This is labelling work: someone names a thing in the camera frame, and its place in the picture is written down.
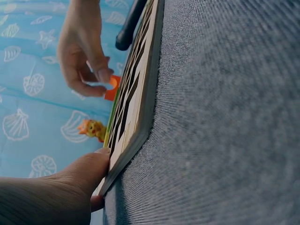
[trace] puzzle board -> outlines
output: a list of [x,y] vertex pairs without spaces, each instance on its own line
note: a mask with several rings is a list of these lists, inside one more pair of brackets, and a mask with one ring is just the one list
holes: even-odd
[[111,149],[104,195],[148,138],[153,121],[164,1],[148,0],[117,91],[104,147]]

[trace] orange toy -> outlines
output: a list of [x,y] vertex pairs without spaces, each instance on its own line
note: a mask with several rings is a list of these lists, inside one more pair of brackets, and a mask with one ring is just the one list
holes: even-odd
[[106,133],[106,127],[96,120],[83,120],[78,127],[80,135],[87,135],[88,137],[97,137],[99,142],[103,142]]

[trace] starfish print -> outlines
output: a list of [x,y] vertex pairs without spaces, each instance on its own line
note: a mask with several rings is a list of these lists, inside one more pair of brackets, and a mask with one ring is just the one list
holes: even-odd
[[55,37],[53,36],[54,32],[55,30],[51,30],[48,33],[40,31],[40,39],[36,42],[36,44],[41,44],[42,49],[45,50],[48,47],[49,43],[55,40]]

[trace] blue fabric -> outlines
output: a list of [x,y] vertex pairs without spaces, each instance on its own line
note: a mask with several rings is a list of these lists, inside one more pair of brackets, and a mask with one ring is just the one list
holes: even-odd
[[[115,37],[132,2],[101,1],[103,50],[116,75],[127,52],[115,49]],[[86,118],[107,125],[113,102],[71,91],[55,57],[68,4],[0,1],[0,176],[49,175],[102,147],[77,127]]]

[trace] seashell pattern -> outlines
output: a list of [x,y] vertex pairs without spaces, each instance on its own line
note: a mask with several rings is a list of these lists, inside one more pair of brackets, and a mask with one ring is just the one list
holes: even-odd
[[10,4],[7,4],[4,8],[4,13],[7,14],[7,13],[12,13],[14,12],[14,10],[17,8],[17,4],[15,3],[10,3]]
[[13,61],[21,53],[21,48],[19,46],[9,46],[4,49],[4,61]]
[[16,23],[13,23],[2,31],[1,36],[6,38],[13,38],[19,32],[19,30],[19,26]]
[[129,5],[124,0],[105,0],[105,3],[113,8],[129,9]]
[[2,129],[5,136],[12,141],[21,141],[29,137],[27,125],[28,115],[23,113],[21,109],[17,113],[4,117]]
[[26,76],[23,79],[24,92],[29,96],[37,95],[45,84],[45,78],[41,74],[34,74],[32,76]]
[[59,61],[57,60],[57,58],[55,56],[44,56],[44,57],[42,57],[42,60],[44,60],[48,64],[59,63]]
[[50,15],[44,15],[44,16],[41,16],[38,19],[32,21],[30,24],[31,25],[41,24],[41,23],[43,23],[43,22],[45,22],[47,20],[50,20],[50,19],[52,19],[52,16],[50,16]]
[[6,22],[6,20],[8,20],[8,15],[5,15],[0,19],[0,26],[2,26]]
[[81,111],[74,110],[70,119],[60,128],[62,135],[70,142],[81,143],[86,141],[89,137],[78,134],[78,127],[82,120],[88,120],[89,116]]
[[115,25],[123,25],[125,22],[125,16],[118,12],[112,12],[110,16],[106,19],[107,23]]
[[31,162],[31,172],[29,178],[49,176],[57,172],[54,159],[50,156],[41,155],[34,158]]

